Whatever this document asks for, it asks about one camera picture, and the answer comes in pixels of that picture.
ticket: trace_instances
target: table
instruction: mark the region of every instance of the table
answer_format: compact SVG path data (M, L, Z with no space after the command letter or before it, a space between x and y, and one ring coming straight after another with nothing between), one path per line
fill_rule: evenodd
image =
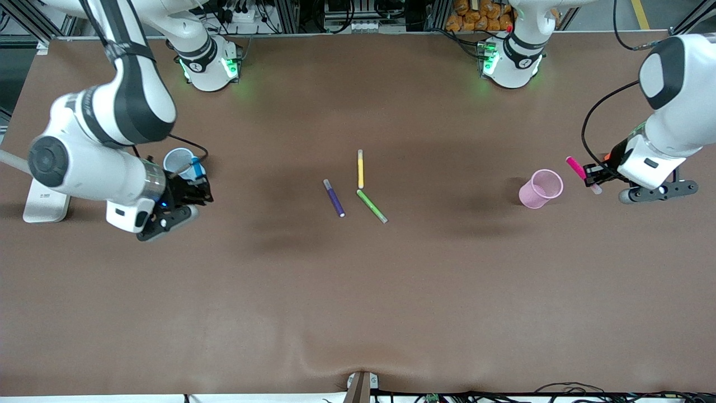
M564 163L586 163L586 111L645 53L556 34L534 80L504 90L437 35L256 39L241 83L200 93L152 46L216 201L145 244L100 202L23 223L29 177L0 167L2 394L330 392L360 369L414 392L713 389L716 148L683 165L697 194L641 206ZM98 43L53 42L2 148L25 154L56 97L113 75ZM618 95L589 142L606 152L649 114L638 89ZM386 225L353 195L358 148ZM563 196L517 205L542 168Z

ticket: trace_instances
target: wire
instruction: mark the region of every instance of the wire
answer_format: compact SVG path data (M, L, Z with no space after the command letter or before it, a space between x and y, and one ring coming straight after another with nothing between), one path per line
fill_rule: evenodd
M383 0L373 1L373 11L375 11L375 13L378 14L381 18L396 19L396 18L400 18L405 15L405 5L403 5L403 11L399 11L396 14L391 14L387 9L385 10L385 12L383 12L380 9L379 4L382 4L382 3L383 3Z
M635 403L637 400L643 399L645 397L663 397L662 395L665 394L673 394L676 397L681 397L683 400L686 401L686 403L696 403L696 400L694 400L693 397L691 397L688 393L682 393L682 392L674 392L669 390L664 390L661 392L655 392L655 393L642 393L637 395L637 397L633 399L626 399L625 403Z
M199 157L198 161L191 161L190 163L187 163L186 165L179 167L179 169L177 169L176 172L172 172L172 174L170 175L170 178L175 178L176 176L179 175L179 172L184 171L184 170L186 170L186 169L189 169L189 168L191 168L192 166L196 165L197 163L202 163L202 162L204 162L204 160L206 160L207 157L209 157L209 150L207 150L207 149L204 148L203 146L198 145L197 143L194 143L193 141L189 141L189 140L187 140L187 139L185 139L185 138L181 138L181 137L179 137L179 136L175 136L175 135L173 135L172 133L169 133L169 134L168 134L168 137L171 137L171 138L173 138L173 139L175 139L175 140L179 140L179 141L181 141L182 143L187 143L187 144L190 145L190 146L194 146L194 147L196 147L196 148L199 148L201 151L204 152L204 155L202 155L201 157Z
M353 16L355 16L356 14L356 5L353 0L346 1L348 2L348 5L346 6L346 21L345 23L343 23L343 27L341 27L341 29L339 29L338 31L335 31L334 34L340 34L341 32L345 31L346 28L350 27L351 23L353 22Z
M256 27L256 32L251 34L250 37L248 37L248 43L246 44L246 50L244 50L243 54L241 55L241 61L246 60L246 58L248 57L248 50L251 49L251 42L253 41L253 36L256 34L258 34L258 27Z
M709 1L709 0L702 0L698 6L696 6L693 10L691 10L689 15L684 17L684 19L681 20L681 22L674 27L674 34L681 34L682 32L686 31L688 29L688 27L686 27L686 26L682 27L682 25L686 24L686 21L688 21L689 18L691 18L694 14L696 14L696 11L698 9L700 9L701 7L703 7L707 1Z
M261 8L259 8L259 6L258 6L258 5L259 5L259 2L261 3L261 8L263 8L263 11L262 11ZM256 0L256 10L258 10L258 13L261 15L261 20L262 20L262 21L263 21L264 18L266 19L266 25L269 27L269 29L270 29L271 31L274 32L274 34L280 34L280 33L281 33L281 32L279 31L279 29L278 29L276 26L274 26L274 23L271 21L271 16L269 15L269 11L268 11L268 9L266 8L266 3L264 2L264 0Z
M636 47L631 47L628 44L625 44L624 41L622 41L621 37L619 36L619 31L616 29L616 2L617 2L617 0L614 0L614 10L612 10L612 13L611 13L611 23L612 23L612 26L614 27L614 36L616 37L616 41L619 42L621 47L623 47L624 49L636 52L638 49Z
M465 47L465 45L475 46L475 45L477 45L477 42L469 42L464 39L460 39L454 32L450 33L448 31L445 31L444 29L440 29L440 28L429 28L427 30L427 32L431 32L431 31L439 32L439 33L445 35L446 37L450 38L452 41L455 41L455 43L457 43L460 46L460 48L463 50L463 52L467 53L471 57L474 57L476 59L480 58L476 53L472 53L467 47Z
M225 32L227 35L229 35L228 29L226 29L226 27L224 26L223 22L221 22L221 20L219 19L219 15L216 13L216 10L214 10L214 6L211 5L211 2L210 2L210 1L207 2L206 5L209 6L209 7L211 7L211 9L210 9L209 11L211 11L211 13L214 14L214 17L216 17L216 21L221 25L221 28L224 29L224 32Z
M606 171L608 171L615 179L620 179L620 180L625 181L625 182L628 182L629 180L626 179L626 178L624 178L621 174L617 173L617 172L616 172L615 170L613 170L611 167L607 166L604 162L600 161L600 160L594 155L594 153L591 152L591 149L590 149L589 146L587 145L586 139L584 138L584 133L586 132L586 126L587 126L587 123L589 123L589 118L591 117L591 114L594 113L594 111L595 111L602 103L604 103L604 101L606 101L606 100L608 100L609 98L615 96L616 94L619 94L621 91L624 91L624 90L626 90L626 89L628 89L628 88L634 87L634 86L637 85L637 84L639 84L639 81L638 81L638 80L635 80L635 81L630 82L629 84L622 85L622 86L619 87L618 89L616 89L616 90L610 92L609 94L605 95L602 99L596 101L596 103L594 104L594 106L591 107L591 109L589 110L589 112L588 112L588 113L586 114L586 116L584 117L584 123L582 124L582 131L581 131L582 146L584 146L584 149L585 149L586 152L589 154L589 156L591 157L591 159L593 159L594 162L596 162L600 167L602 167L602 169L605 169ZM542 388L540 388L540 389L537 389L536 392L539 392L539 391L542 390L544 387L542 387Z
M553 383L553 384L547 384L547 385L544 385L544 386L542 386L542 387L537 388L537 389L535 390L535 393L539 393L542 389L547 389L547 388L549 388L549 387L556 387L556 386L566 386L566 387L569 387L569 386L572 386L572 385L577 385L577 386L580 386L580 387L586 387L586 388L594 389L594 390L599 391L599 392L601 392L601 393L606 393L606 392L604 391L604 389L602 389L602 388L593 387L592 385L588 385L588 384L582 384L581 382L555 382L555 383Z

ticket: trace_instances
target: white robotic arm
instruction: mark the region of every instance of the white robotic arm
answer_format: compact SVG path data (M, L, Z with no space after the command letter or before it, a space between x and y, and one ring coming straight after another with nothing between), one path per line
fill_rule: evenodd
M585 166L588 186L612 179L631 182L620 195L626 203L695 193L693 181L666 180L687 157L716 143L715 72L716 35L661 41L639 70L639 84L654 113L601 164Z
M44 0L65 13L87 17L80 0ZM207 0L135 1L140 21L167 37L179 54L188 80L199 90L217 91L238 79L238 48L221 36L210 36L201 21L188 10Z
M28 164L43 185L107 201L107 221L148 240L171 229L177 213L212 201L208 181L184 181L124 148L169 136L176 109L129 0L82 0L117 70L114 80L63 95L31 145Z
M542 51L554 32L551 10L559 6L583 6L596 0L510 0L517 11L513 31L487 40L494 50L483 65L483 75L505 88L519 88L537 74Z

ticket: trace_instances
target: purple marker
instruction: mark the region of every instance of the purple marker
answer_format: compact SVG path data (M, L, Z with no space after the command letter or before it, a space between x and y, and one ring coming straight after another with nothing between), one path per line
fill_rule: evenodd
M333 203L333 208L336 209L336 213L338 213L338 217L345 217L346 212L343 211L343 206L341 206L341 202L338 201L338 196L336 196L336 192L331 187L331 182L329 182L328 179L324 179L323 186L326 187L326 191L328 192L328 197L331 198L331 203Z

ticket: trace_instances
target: green marker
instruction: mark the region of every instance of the green marker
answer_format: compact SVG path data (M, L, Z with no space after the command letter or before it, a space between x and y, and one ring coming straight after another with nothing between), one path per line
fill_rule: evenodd
M381 213L380 210L378 210L378 208L375 206L375 204L373 204L373 202L370 201L370 199L368 199L368 196L366 196L366 194L363 193L363 191L362 191L361 189L356 190L356 194L357 194L358 197L360 197L360 199L365 203L365 205L368 206L368 208L370 209L370 211L372 211L373 214L375 214L375 216L378 217L378 219L380 220L380 222L382 222L383 224L385 224L386 222L388 222L388 219L385 218L385 216L383 215L383 213Z

